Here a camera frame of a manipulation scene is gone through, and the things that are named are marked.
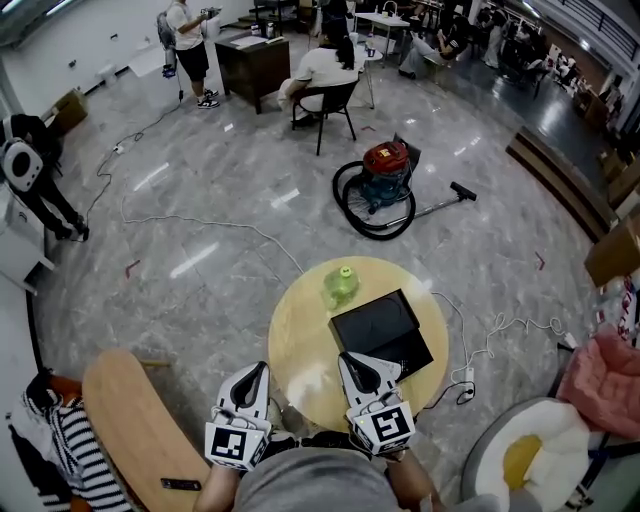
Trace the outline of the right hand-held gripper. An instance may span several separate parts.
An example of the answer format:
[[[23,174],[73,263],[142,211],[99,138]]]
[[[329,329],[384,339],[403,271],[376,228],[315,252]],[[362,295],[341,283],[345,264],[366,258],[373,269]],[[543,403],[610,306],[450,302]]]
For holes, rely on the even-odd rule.
[[[398,392],[390,392],[396,381],[383,374],[382,360],[356,352],[338,356],[343,391],[351,407],[346,412],[350,432],[373,456],[400,451],[415,434],[410,405]]]

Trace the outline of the black box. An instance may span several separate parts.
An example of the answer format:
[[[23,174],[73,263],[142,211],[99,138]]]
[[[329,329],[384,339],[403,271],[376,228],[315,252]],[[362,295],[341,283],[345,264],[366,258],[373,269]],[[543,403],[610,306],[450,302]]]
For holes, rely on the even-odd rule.
[[[341,352],[398,364],[397,382],[434,362],[419,320],[401,289],[332,317],[329,328]]]

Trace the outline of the person's right forearm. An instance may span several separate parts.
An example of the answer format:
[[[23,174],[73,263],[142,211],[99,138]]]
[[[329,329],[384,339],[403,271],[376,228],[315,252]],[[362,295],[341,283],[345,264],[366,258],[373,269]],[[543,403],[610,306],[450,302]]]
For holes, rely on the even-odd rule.
[[[409,448],[384,459],[388,480],[401,509],[446,512],[433,480]]]

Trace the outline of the person's left forearm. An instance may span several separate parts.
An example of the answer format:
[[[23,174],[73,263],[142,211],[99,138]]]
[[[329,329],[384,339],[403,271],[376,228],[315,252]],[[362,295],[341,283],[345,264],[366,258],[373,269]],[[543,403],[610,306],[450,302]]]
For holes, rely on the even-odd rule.
[[[241,472],[214,464],[194,503],[193,512],[231,512]]]

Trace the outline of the cardboard box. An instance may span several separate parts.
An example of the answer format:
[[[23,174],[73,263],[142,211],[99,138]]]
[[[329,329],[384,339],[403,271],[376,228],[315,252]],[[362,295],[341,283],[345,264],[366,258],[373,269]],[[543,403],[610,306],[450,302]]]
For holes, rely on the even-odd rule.
[[[88,116],[86,96],[72,89],[54,103],[52,114],[51,128],[59,136],[67,134]]]
[[[597,242],[584,266],[595,287],[640,269],[640,217],[626,219]]]

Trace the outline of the person's black shorts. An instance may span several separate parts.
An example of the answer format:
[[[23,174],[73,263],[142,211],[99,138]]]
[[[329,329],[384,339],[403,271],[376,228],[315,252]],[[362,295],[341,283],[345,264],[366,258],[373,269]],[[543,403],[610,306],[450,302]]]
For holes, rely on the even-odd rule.
[[[364,446],[350,434],[335,431],[320,431],[313,436],[300,437],[291,432],[276,430],[271,434],[263,457],[269,457],[300,447],[355,450],[364,453]]]

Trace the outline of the round wooden table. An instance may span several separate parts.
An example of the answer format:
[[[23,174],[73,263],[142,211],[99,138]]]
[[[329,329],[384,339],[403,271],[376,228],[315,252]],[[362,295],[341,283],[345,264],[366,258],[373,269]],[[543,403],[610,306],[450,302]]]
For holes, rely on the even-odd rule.
[[[330,331],[333,313],[322,296],[331,271],[349,266],[359,290],[348,308],[400,289],[417,315],[420,332],[434,361],[400,382],[403,398],[417,413],[439,390],[448,368],[449,337],[444,316],[431,292],[417,277],[386,260],[349,256],[306,271],[276,306],[268,334],[268,363],[280,390],[309,422],[331,431],[348,430],[348,403],[338,370],[338,345]]]

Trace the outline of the green plastic bottle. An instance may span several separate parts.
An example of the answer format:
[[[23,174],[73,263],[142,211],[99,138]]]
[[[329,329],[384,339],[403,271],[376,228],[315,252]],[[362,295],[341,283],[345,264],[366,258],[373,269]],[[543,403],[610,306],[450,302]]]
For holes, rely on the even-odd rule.
[[[341,266],[329,272],[323,280],[322,297],[330,311],[350,303],[360,286],[359,277],[351,266]]]

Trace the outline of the person's grey shirt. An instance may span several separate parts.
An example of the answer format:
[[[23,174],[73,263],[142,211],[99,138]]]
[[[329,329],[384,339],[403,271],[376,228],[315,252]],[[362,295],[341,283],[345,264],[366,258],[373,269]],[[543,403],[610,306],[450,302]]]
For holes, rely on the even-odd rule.
[[[362,454],[294,448],[247,473],[233,512],[398,512],[383,474]]]

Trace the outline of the striped knitted blanket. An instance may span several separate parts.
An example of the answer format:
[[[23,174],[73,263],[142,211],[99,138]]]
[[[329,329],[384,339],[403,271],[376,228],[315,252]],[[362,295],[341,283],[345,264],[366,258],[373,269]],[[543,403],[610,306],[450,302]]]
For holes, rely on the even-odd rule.
[[[91,512],[134,512],[96,440],[81,397],[65,398],[49,387],[25,391],[14,405],[11,426]]]

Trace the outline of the vacuum wand with nozzle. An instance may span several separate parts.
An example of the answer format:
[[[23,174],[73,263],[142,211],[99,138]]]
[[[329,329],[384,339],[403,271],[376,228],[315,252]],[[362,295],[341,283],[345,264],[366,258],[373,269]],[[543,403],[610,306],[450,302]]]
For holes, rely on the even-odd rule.
[[[420,217],[424,217],[426,215],[429,215],[431,213],[434,213],[438,210],[441,210],[443,208],[446,208],[448,206],[463,202],[463,201],[473,201],[475,202],[477,200],[477,194],[472,192],[471,190],[469,190],[468,188],[462,186],[461,184],[452,181],[450,184],[450,188],[455,192],[455,196],[453,198],[447,199],[445,201],[442,201],[440,203],[437,203],[435,205],[426,207],[423,210],[417,211],[414,214],[407,214],[404,217],[400,217],[398,219],[395,219],[393,221],[390,221],[388,223],[385,224],[386,228],[392,228],[395,227],[399,224],[406,224],[406,223],[411,223],[413,219],[415,218],[420,218]]]

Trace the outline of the dark blanket with white stripes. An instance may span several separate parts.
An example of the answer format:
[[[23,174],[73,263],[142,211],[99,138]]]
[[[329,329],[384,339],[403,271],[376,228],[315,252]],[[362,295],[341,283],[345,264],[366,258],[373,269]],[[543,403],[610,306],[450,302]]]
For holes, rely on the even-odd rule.
[[[20,462],[46,511],[71,512],[72,493],[57,466],[44,460],[40,452],[19,436],[13,426],[8,429]]]

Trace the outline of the pink plush cushion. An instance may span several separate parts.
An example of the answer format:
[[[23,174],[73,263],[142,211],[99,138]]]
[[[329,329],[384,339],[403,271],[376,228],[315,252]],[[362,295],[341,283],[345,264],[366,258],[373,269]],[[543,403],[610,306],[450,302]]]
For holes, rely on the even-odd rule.
[[[595,430],[640,440],[640,349],[609,324],[575,349],[556,397]]]

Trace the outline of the white cabinet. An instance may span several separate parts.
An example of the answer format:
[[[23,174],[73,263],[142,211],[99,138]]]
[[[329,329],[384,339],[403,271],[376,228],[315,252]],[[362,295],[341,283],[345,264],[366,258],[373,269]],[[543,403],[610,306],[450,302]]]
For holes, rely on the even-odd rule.
[[[0,276],[37,296],[27,277],[38,266],[56,266],[45,254],[45,228],[7,184],[0,185]]]

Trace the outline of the brown wooden platform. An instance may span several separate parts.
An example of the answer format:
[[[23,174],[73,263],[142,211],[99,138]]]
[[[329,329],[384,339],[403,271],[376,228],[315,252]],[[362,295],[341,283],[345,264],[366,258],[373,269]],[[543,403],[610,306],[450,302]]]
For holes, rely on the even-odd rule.
[[[610,231],[614,213],[602,195],[534,131],[521,126],[506,147],[506,153],[556,198],[592,242]]]

